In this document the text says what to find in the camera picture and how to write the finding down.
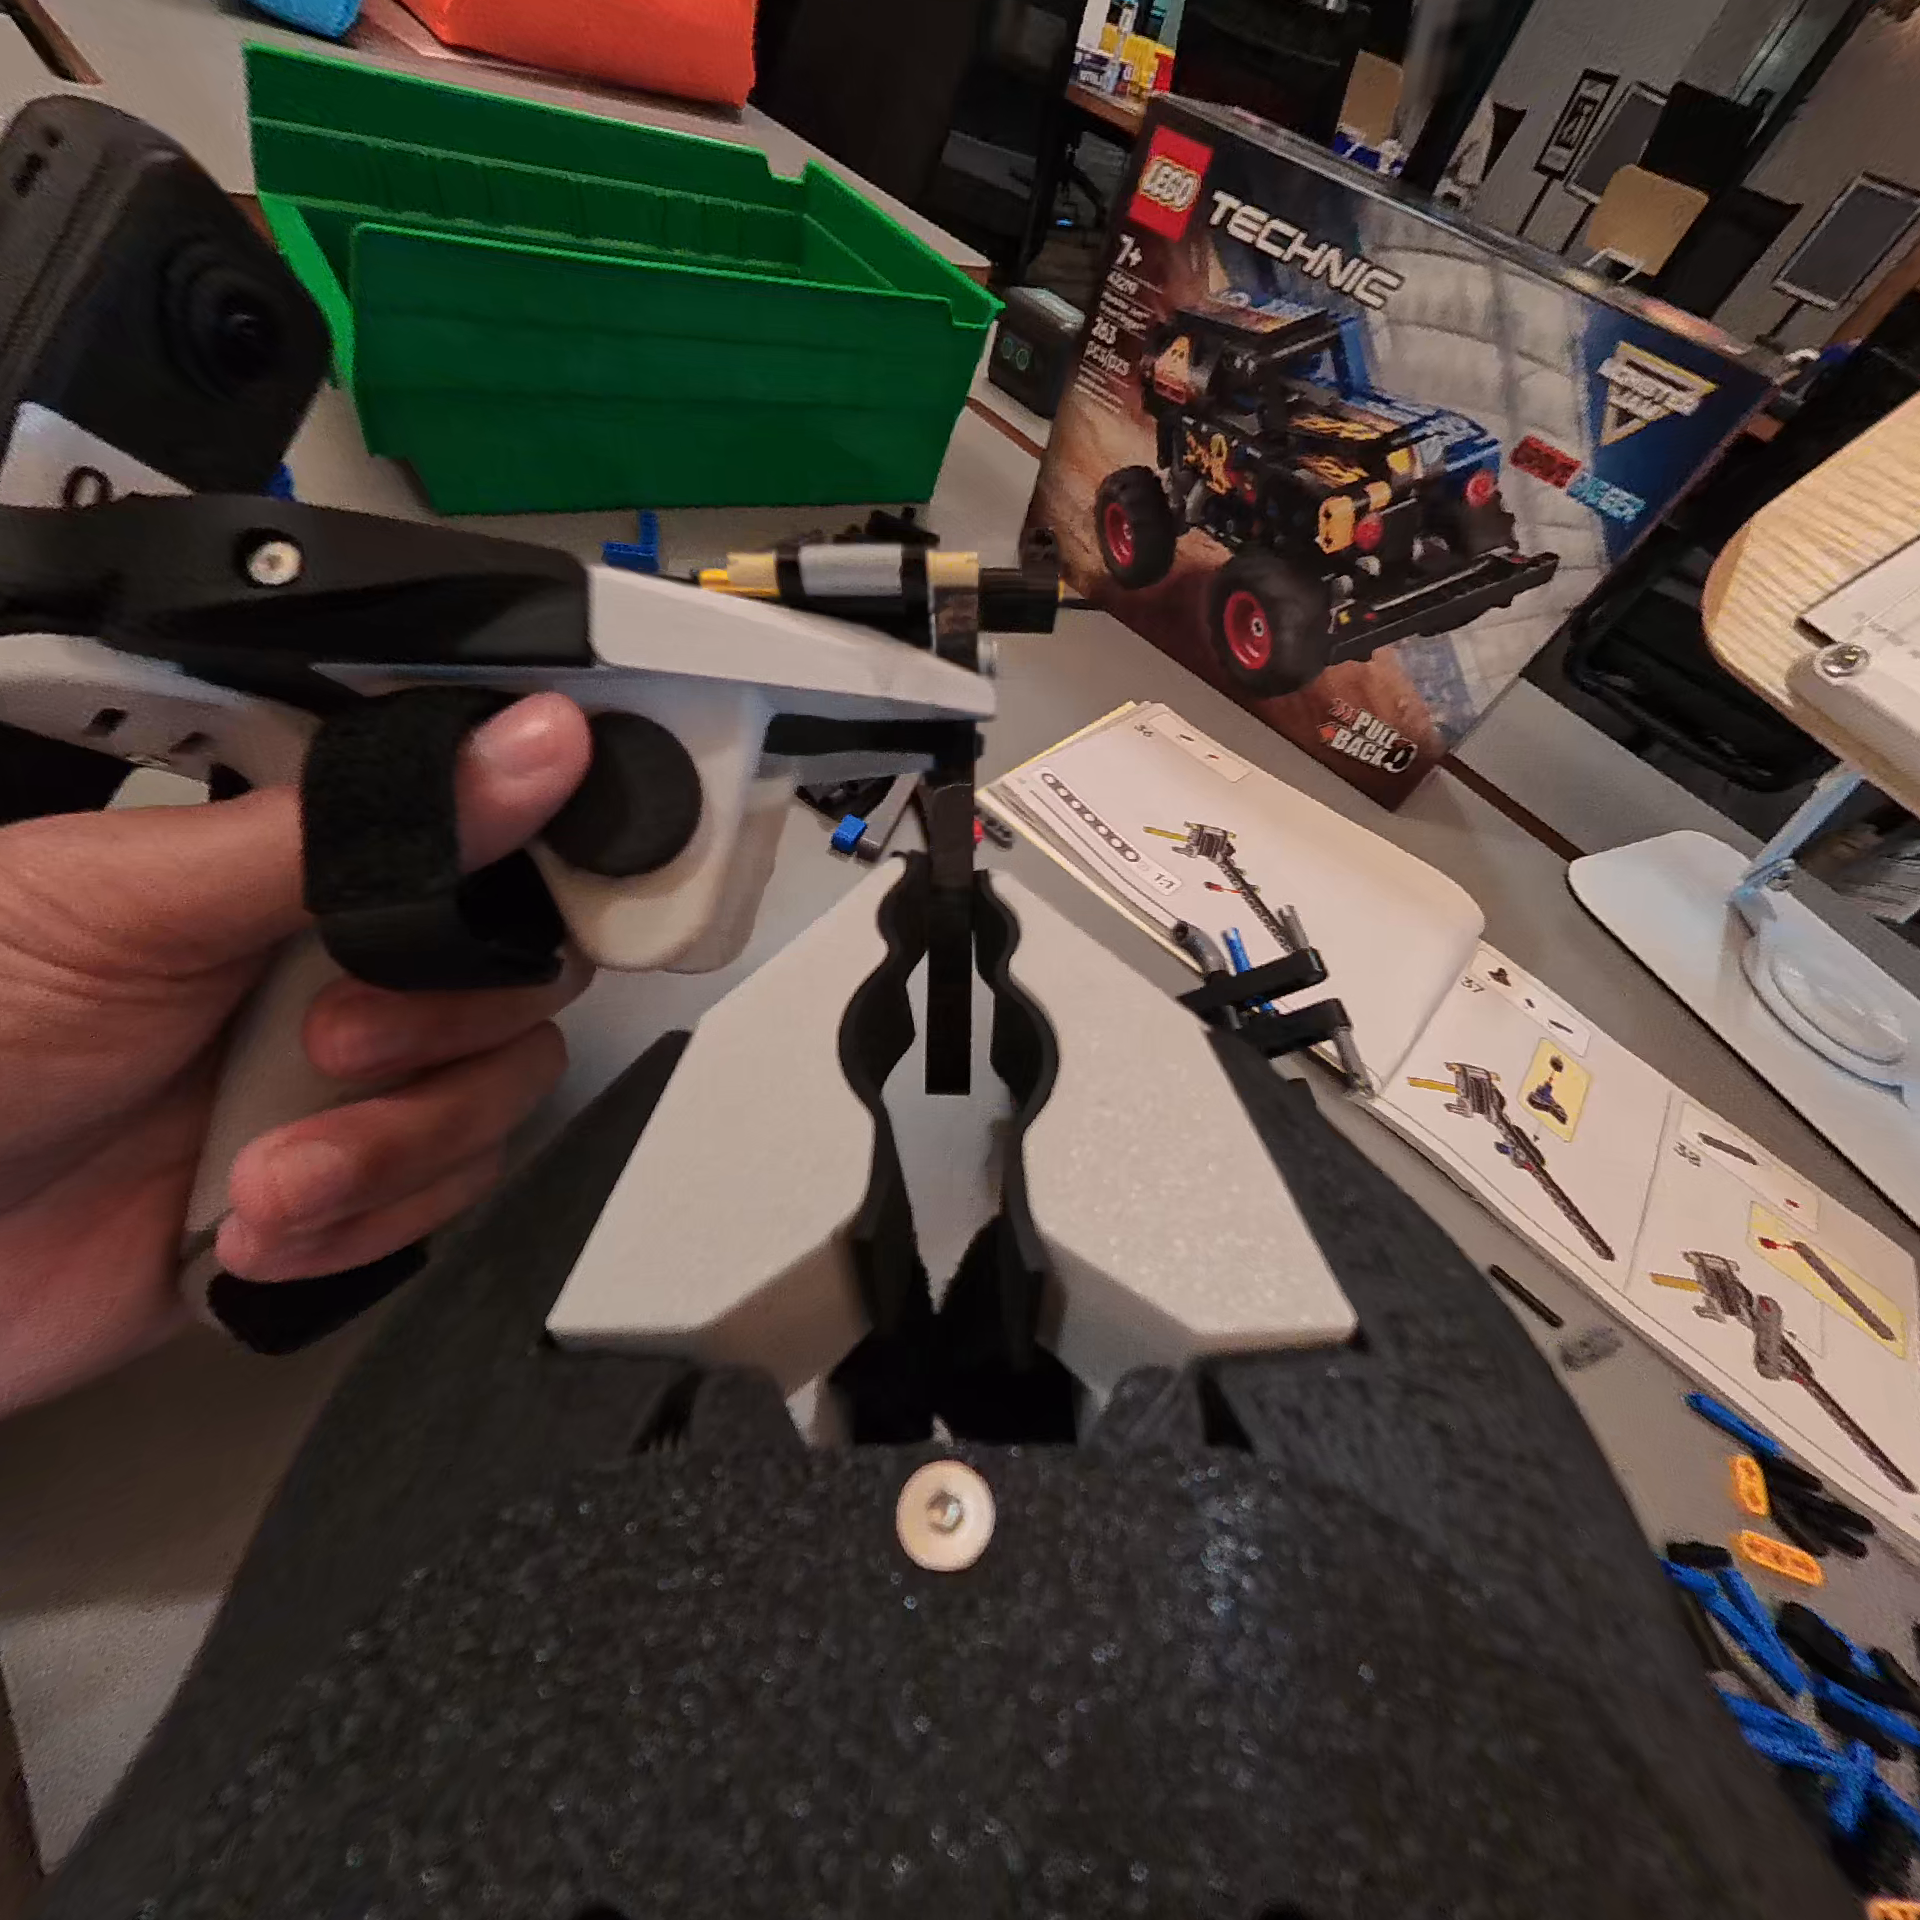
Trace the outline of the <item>lego set box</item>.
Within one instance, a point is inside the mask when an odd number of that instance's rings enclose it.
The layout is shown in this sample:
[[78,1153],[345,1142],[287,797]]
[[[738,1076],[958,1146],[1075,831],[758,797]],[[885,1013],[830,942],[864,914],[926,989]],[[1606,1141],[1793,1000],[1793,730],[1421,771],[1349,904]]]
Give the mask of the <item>lego set box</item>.
[[1381,808],[1788,368],[1239,107],[1157,97],[1025,531]]

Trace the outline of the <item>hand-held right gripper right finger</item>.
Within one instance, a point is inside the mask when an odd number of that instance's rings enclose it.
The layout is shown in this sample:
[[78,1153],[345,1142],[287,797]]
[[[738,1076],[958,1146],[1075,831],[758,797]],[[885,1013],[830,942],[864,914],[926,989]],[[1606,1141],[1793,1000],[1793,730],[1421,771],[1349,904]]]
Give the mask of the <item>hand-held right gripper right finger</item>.
[[1008,877],[973,899],[986,1215],[961,1256],[961,1437],[1070,1443],[1123,1379],[1345,1346],[1359,1310],[1227,1031]]

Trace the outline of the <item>black chair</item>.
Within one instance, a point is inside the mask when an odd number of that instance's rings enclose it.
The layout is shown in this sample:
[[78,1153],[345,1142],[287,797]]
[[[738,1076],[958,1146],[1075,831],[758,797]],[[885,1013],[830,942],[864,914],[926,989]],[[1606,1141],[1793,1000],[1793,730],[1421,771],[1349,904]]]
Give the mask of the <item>black chair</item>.
[[1710,553],[1660,528],[1569,614],[1559,680],[1602,710],[1633,754],[1668,759],[1744,795],[1788,795],[1835,754],[1723,670],[1703,633]]

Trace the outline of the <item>green plastic bin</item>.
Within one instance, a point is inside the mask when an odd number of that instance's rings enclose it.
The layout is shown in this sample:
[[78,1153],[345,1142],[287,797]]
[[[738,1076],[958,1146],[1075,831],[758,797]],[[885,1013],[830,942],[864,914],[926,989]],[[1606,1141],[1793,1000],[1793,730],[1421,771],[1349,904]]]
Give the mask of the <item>green plastic bin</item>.
[[246,45],[251,181],[445,516],[929,501],[999,300],[807,164]]

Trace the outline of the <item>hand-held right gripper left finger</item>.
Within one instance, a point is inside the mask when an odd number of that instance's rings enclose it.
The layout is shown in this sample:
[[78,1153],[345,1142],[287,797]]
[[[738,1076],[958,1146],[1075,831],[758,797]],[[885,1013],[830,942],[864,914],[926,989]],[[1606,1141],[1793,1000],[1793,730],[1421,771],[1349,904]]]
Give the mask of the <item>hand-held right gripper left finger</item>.
[[885,1086],[926,859],[889,856],[692,1030],[550,1310],[587,1359],[763,1372],[817,1443],[915,1399],[929,1273]]

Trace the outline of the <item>person's left hand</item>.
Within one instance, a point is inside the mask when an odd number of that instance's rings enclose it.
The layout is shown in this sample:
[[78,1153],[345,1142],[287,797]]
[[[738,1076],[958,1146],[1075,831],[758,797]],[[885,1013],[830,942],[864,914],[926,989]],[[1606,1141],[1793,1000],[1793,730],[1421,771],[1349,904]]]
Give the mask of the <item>person's left hand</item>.
[[[3,831],[3,1414],[163,1346],[226,1030],[304,914],[301,797],[112,808]],[[594,969],[494,993],[332,979],[304,1058],[356,1101],[251,1141],[217,1266],[301,1283],[475,1204],[562,1086]]]

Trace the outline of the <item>black power station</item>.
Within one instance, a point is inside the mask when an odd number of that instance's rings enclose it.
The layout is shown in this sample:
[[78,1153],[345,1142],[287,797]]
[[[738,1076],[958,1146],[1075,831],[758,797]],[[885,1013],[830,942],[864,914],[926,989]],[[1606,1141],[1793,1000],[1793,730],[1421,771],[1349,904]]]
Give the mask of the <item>black power station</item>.
[[1048,289],[1002,291],[986,383],[1036,418],[1054,418],[1077,364],[1084,312]]

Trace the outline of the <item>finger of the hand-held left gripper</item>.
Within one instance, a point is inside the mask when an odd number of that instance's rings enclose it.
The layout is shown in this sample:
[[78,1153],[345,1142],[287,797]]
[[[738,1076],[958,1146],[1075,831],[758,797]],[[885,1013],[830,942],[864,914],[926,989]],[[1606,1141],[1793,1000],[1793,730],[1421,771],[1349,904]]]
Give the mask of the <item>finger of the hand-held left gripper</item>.
[[775,759],[976,754],[997,687],[903,640],[768,598],[587,569],[587,717],[643,717],[692,744],[738,732]]

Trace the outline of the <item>white stand base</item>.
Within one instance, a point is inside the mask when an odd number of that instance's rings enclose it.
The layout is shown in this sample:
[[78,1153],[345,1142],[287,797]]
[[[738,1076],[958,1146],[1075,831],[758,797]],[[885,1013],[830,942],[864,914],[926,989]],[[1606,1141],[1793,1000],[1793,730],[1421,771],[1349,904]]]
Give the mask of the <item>white stand base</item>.
[[1672,831],[1569,862],[1569,895],[1909,1224],[1916,946],[1805,877],[1861,791],[1837,766],[1744,856]]

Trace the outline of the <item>white lego instruction booklet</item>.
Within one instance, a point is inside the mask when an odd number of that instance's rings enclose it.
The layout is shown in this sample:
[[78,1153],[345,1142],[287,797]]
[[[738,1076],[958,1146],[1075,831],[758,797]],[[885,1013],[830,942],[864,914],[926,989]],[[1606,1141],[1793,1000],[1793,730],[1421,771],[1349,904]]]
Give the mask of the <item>white lego instruction booklet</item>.
[[1070,732],[983,795],[1171,946],[1319,949],[1360,1109],[1490,1218],[1916,1549],[1916,1260],[1731,1096],[1614,1038],[1491,946],[1468,893],[1162,702]]

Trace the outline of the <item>black lego beam assembly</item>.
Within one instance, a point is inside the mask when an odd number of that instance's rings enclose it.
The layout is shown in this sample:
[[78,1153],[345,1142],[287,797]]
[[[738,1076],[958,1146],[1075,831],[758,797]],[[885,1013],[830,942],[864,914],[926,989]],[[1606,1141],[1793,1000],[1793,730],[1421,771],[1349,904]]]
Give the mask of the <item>black lego beam assembly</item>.
[[[997,638],[1050,633],[1064,611],[1061,564],[1048,540],[1027,542],[1014,564],[941,550],[926,537],[783,540],[731,553],[694,584],[713,595],[850,620],[912,653],[990,680]],[[923,1092],[965,1094],[973,1058],[973,809],[976,718],[825,718],[783,710],[768,752],[795,762],[847,762],[876,779],[918,771],[923,799],[926,1019]]]

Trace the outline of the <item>framed picture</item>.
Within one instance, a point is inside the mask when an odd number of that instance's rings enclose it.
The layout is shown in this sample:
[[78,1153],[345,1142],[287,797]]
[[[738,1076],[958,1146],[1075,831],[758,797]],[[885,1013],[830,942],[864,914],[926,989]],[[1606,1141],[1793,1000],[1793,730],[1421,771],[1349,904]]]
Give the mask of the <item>framed picture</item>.
[[1840,312],[1916,226],[1916,189],[1858,172],[1773,276],[1798,306]]
[[1583,69],[1578,75],[1578,81],[1569,84],[1538,157],[1532,160],[1532,170],[1540,181],[1568,181],[1569,178],[1573,160],[1583,153],[1594,132],[1601,128],[1601,121],[1617,94],[1617,84],[1619,84],[1619,75],[1606,71],[1606,69]]

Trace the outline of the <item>orange cloth bag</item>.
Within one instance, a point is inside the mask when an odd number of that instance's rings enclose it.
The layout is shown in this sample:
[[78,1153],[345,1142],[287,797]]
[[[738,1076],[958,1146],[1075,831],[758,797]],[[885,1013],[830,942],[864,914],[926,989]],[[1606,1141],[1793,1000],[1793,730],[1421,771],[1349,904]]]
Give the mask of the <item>orange cloth bag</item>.
[[755,89],[758,5],[406,5],[445,45],[716,107]]

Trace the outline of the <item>pile of black blue pins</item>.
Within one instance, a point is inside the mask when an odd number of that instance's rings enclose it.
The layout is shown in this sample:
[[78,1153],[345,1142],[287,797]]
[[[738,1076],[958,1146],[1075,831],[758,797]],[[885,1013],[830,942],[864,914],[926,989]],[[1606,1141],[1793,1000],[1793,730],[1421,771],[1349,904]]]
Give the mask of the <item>pile of black blue pins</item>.
[[[1768,1522],[1741,1527],[1828,1559],[1876,1531],[1731,1404],[1691,1387],[1684,1404],[1768,1482]],[[1810,1605],[1816,1589],[1749,1572],[1731,1537],[1672,1537],[1660,1555],[1681,1620],[1716,1680],[1748,1752],[1768,1768],[1867,1916],[1916,1916],[1916,1659],[1861,1642]]]

